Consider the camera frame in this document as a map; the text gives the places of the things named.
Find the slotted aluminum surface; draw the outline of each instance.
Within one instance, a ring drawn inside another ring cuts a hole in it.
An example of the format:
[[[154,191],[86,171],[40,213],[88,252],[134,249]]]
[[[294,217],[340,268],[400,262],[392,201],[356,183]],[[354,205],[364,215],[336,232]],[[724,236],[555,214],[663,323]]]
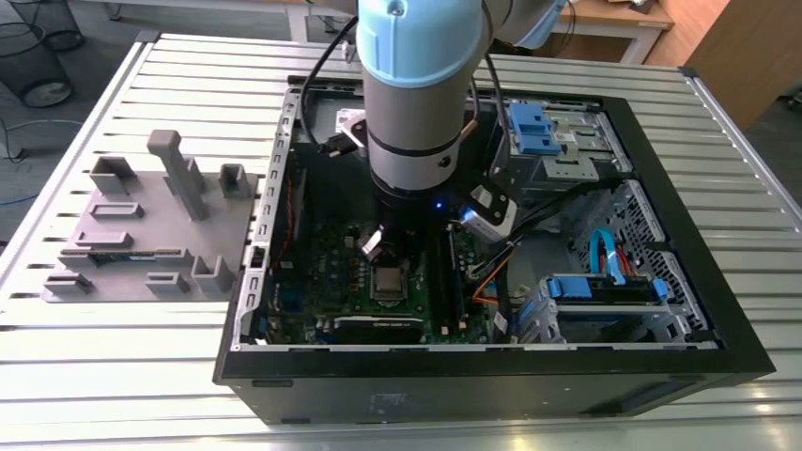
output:
[[[505,88],[623,97],[644,127],[776,372],[613,421],[266,428],[212,384],[224,303],[46,304],[38,298],[86,204],[97,155],[136,169],[176,129],[201,170],[264,173],[289,74],[317,44],[162,35],[136,43],[0,257],[0,445],[102,449],[795,449],[802,443],[802,236],[704,88],[673,69],[496,56]],[[321,76],[357,77],[337,56]],[[488,73],[477,70],[489,86]],[[492,396],[487,393],[465,396]]]

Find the blue clip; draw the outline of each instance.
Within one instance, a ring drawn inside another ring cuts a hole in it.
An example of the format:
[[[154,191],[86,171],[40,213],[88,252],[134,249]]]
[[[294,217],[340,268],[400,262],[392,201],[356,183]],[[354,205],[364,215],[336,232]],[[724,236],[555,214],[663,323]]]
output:
[[[620,261],[615,252],[615,240],[612,234],[605,228],[596,228],[589,235],[589,272],[599,273],[599,240],[604,241],[604,249],[607,250],[607,274],[615,279],[615,285],[624,285],[627,279],[621,273]]]
[[[653,291],[656,292],[657,298],[660,301],[665,302],[668,300],[668,285],[663,279],[653,279],[651,281],[651,286],[653,287]]]
[[[589,283],[585,277],[564,276],[545,280],[551,298],[585,298],[592,297]]]
[[[537,103],[509,104],[509,120],[523,154],[559,155],[563,146],[551,137],[551,120]]]
[[[560,284],[556,279],[545,280],[545,285],[548,286],[548,296],[551,298],[559,298],[563,296],[563,290],[560,289]]]

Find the black cable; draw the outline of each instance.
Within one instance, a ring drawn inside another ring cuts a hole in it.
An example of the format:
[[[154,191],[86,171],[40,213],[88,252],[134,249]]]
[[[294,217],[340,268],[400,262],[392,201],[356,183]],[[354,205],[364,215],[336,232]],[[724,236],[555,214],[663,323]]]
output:
[[[476,89],[476,79],[471,77],[471,97],[473,98],[473,120],[479,122],[479,90]]]
[[[588,181],[573,185],[569,189],[563,191],[559,195],[548,199],[543,205],[535,207],[524,213],[521,221],[512,227],[509,237],[515,236],[525,228],[536,225],[544,219],[549,218],[556,214],[563,205],[572,201],[575,198],[599,190],[607,190],[615,188],[621,182],[628,179],[625,176],[613,176],[597,181]]]
[[[484,54],[484,63],[487,64],[487,70],[489,71],[489,80],[492,81],[492,88],[496,91],[496,119],[499,123],[499,127],[501,128],[501,142],[499,143],[499,151],[496,152],[496,157],[492,160],[491,174],[495,171],[495,168],[500,167],[497,165],[499,156],[504,155],[508,158],[509,153],[512,152],[512,145],[509,143],[509,133],[507,130],[508,120],[505,116],[505,106],[504,106],[504,94],[501,92],[501,82],[499,82],[499,73],[496,72],[496,67],[492,64],[492,58],[489,54]]]
[[[0,128],[2,128],[2,145],[5,146],[5,154],[12,164],[20,164],[26,157],[24,154],[24,150],[16,154],[16,156],[10,155],[10,145],[9,145],[9,129],[5,126],[5,120],[0,118]]]
[[[356,25],[357,21],[358,21],[358,17],[353,16],[350,18],[350,20],[348,21],[348,23],[345,24],[345,26],[340,29],[337,35],[334,36],[334,40],[330,41],[330,44],[325,48],[325,52],[322,52],[322,55],[320,56],[320,59],[317,60],[314,67],[312,67],[312,71],[309,71],[309,75],[305,77],[305,81],[302,82],[302,87],[300,88],[300,127],[302,128],[302,132],[305,133],[306,137],[309,138],[309,143],[312,144],[312,146],[314,146],[317,151],[320,150],[320,143],[317,142],[317,139],[314,139],[314,136],[312,135],[312,131],[309,130],[308,120],[306,120],[306,111],[305,111],[305,102],[306,102],[306,97],[308,97],[308,92],[309,92],[309,84],[312,84],[312,81],[317,77],[320,69],[322,68],[322,64],[325,64],[325,61],[328,60],[328,56],[330,56],[330,53],[337,48],[338,42],[345,37],[345,35],[348,34],[350,29]]]
[[[515,246],[520,242],[524,237],[525,231],[536,226],[541,221],[548,219],[556,213],[560,212],[564,204],[572,201],[581,195],[585,195],[593,191],[605,190],[615,188],[619,184],[624,182],[625,179],[631,179],[627,174],[621,174],[615,177],[609,177],[605,179],[600,179],[597,181],[589,181],[585,183],[579,183],[572,186],[568,190],[561,192],[559,195],[548,199],[543,205],[531,209],[527,213],[524,213],[521,221],[512,227],[512,231],[509,232],[509,236],[504,240],[504,247],[501,250],[484,262],[481,262],[476,268],[471,271],[472,274],[476,274],[492,265],[495,262],[501,261],[509,252],[515,250]]]
[[[563,38],[560,39],[560,50],[556,51],[553,57],[559,56],[563,51],[567,49],[571,41],[573,40],[573,32],[576,31],[576,7],[573,7],[573,3],[568,0],[567,6],[569,8],[569,19],[567,24],[565,33],[563,33]]]

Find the wire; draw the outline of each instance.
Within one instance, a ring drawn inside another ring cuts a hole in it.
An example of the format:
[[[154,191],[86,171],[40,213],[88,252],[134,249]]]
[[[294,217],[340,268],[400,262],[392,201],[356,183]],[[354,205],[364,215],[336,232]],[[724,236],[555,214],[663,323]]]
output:
[[[515,227],[509,236],[516,236],[524,228],[536,225],[544,219],[549,218],[556,214],[559,208],[564,203],[572,201],[576,197],[585,195],[592,191],[615,188],[627,179],[627,175],[608,177],[597,181],[588,181],[573,185],[569,189],[563,191],[557,196],[552,197],[543,205],[531,209],[521,218],[521,221]]]
[[[637,275],[637,272],[631,267],[631,262],[628,261],[627,254],[624,253],[624,248],[620,244],[615,244],[615,254],[617,258],[621,260],[621,268],[624,269],[625,275]]]
[[[573,7],[573,2],[571,0],[567,1],[567,6],[569,8],[569,19],[567,23],[567,30],[563,34],[563,38],[560,39],[560,50],[556,51],[553,56],[559,56],[567,49],[571,41],[573,40],[573,32],[576,31],[576,7]]]
[[[460,131],[459,141],[464,141],[467,136],[476,130],[479,126],[479,92],[476,89],[476,80],[471,77],[471,97],[473,98],[473,118],[464,124],[463,130]]]
[[[492,64],[492,58],[489,54],[484,54],[484,63],[487,64],[487,70],[489,71],[489,79],[492,81],[492,88],[496,91],[496,120],[499,123],[499,127],[501,128],[501,142],[499,143],[499,151],[496,152],[496,157],[492,159],[492,166],[499,167],[499,155],[504,155],[508,157],[512,152],[512,146],[509,143],[509,133],[507,131],[508,120],[505,116],[505,106],[504,106],[504,94],[501,93],[501,82],[499,82],[499,73],[496,72],[496,67]]]
[[[13,204],[21,204],[22,202],[26,202],[30,199],[34,199],[37,196],[38,196],[38,193],[32,194],[28,197],[22,197],[20,199],[5,200],[5,201],[0,202],[0,207],[5,207],[6,205],[13,205]]]
[[[308,97],[308,92],[309,92],[309,84],[312,84],[312,81],[317,77],[320,69],[322,68],[322,64],[328,60],[328,56],[330,56],[330,53],[337,48],[338,42],[345,37],[345,35],[348,34],[350,29],[356,25],[357,21],[358,21],[358,17],[353,16],[350,18],[350,20],[348,21],[348,23],[345,24],[345,26],[340,29],[337,35],[334,36],[334,39],[330,41],[330,44],[328,44],[328,47],[325,48],[325,51],[322,52],[322,55],[320,56],[317,63],[314,63],[314,67],[312,67],[312,71],[309,72],[309,75],[305,77],[305,81],[302,82],[302,87],[300,88],[300,127],[302,128],[304,134],[309,138],[309,143],[312,144],[312,146],[314,146],[314,149],[317,151],[320,151],[320,143],[317,142],[317,139],[314,139],[314,136],[312,135],[312,131],[309,130],[308,120],[306,120],[306,111],[305,111],[305,102],[306,102],[306,97]]]
[[[40,120],[32,120],[29,122],[22,122],[21,124],[12,125],[5,130],[8,132],[13,132],[14,130],[18,130],[21,128],[25,128],[25,127],[28,127],[30,125],[36,125],[36,124],[72,124],[72,125],[84,125],[84,123],[80,122],[80,121],[77,121],[77,120],[40,119]]]
[[[564,203],[572,201],[576,197],[592,191],[599,191],[603,189],[611,189],[616,187],[627,178],[627,174],[621,174],[620,176],[600,179],[597,181],[579,183],[577,185],[573,185],[567,191],[561,192],[557,196],[547,200],[543,203],[543,205],[535,207],[527,213],[524,213],[521,221],[517,223],[517,225],[512,227],[509,236],[505,239],[505,246],[487,261],[479,263],[479,265],[471,271],[471,274],[481,272],[484,268],[487,268],[492,264],[493,261],[501,258],[507,252],[515,249],[515,246],[524,237],[525,230],[536,226],[541,221],[553,216],[559,212],[560,207]]]
[[[22,122],[21,124],[16,124],[12,125],[10,127],[5,126],[5,121],[2,120],[2,118],[0,118],[0,127],[2,128],[2,145],[5,146],[5,154],[6,154],[6,158],[9,160],[10,163],[13,164],[18,164],[21,163],[28,156],[24,154],[24,149],[18,151],[18,153],[16,155],[10,155],[10,145],[9,145],[9,132],[13,132],[14,130],[22,129],[25,127],[29,127],[30,125],[36,125],[36,124],[72,124],[72,125],[84,125],[82,122],[78,122],[77,120],[66,120],[66,119],[38,119],[38,120],[30,120],[28,122]]]
[[[473,303],[483,303],[487,305],[497,305],[499,301],[496,301],[492,298],[476,298],[476,299],[473,299]]]
[[[0,127],[2,128],[2,145],[5,146],[5,154],[9,159],[10,164],[20,164],[22,160],[25,160],[24,149],[20,149],[16,156],[10,155],[10,145],[9,145],[9,129],[5,127],[5,120],[0,118]]]
[[[475,302],[476,299],[479,299],[479,295],[481,294],[481,290],[484,289],[484,287],[487,287],[487,284],[489,283],[489,281],[495,277],[496,273],[501,270],[501,267],[504,266],[505,262],[509,261],[509,258],[512,257],[512,254],[513,254],[513,252],[509,252],[509,255],[505,256],[504,260],[501,260],[501,263],[499,263],[499,266],[496,266],[496,268],[492,270],[492,272],[489,273],[489,275],[484,278],[484,281],[481,282],[481,284],[476,288],[476,291],[473,291],[473,296],[471,296],[471,302]]]

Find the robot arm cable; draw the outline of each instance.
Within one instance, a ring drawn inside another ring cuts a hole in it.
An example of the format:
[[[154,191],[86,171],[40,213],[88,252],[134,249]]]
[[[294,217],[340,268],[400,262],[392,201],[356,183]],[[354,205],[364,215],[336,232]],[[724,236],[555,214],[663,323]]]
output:
[[[337,48],[337,44],[341,42],[342,38],[345,37],[345,35],[350,31],[350,29],[356,26],[357,21],[358,21],[358,17],[353,16],[350,18],[350,20],[348,21],[348,23],[345,24],[345,26],[340,29],[337,35],[334,36],[334,39],[330,41],[330,44],[328,45],[328,48],[325,49],[325,52],[322,52],[322,55],[320,56],[320,59],[317,60],[314,67],[312,67],[309,76],[305,78],[305,81],[302,82],[302,87],[300,88],[300,127],[302,128],[302,133],[306,135],[306,137],[309,139],[309,143],[312,144],[312,146],[314,146],[314,149],[317,151],[320,151],[320,143],[318,143],[317,139],[314,139],[314,136],[312,135],[312,131],[309,130],[308,120],[306,120],[306,110],[305,110],[305,103],[306,103],[306,97],[308,97],[308,92],[309,92],[309,84],[312,84],[312,81],[317,77],[320,69],[322,68],[322,64],[325,64],[325,61],[328,60],[328,56],[330,56],[330,53]]]

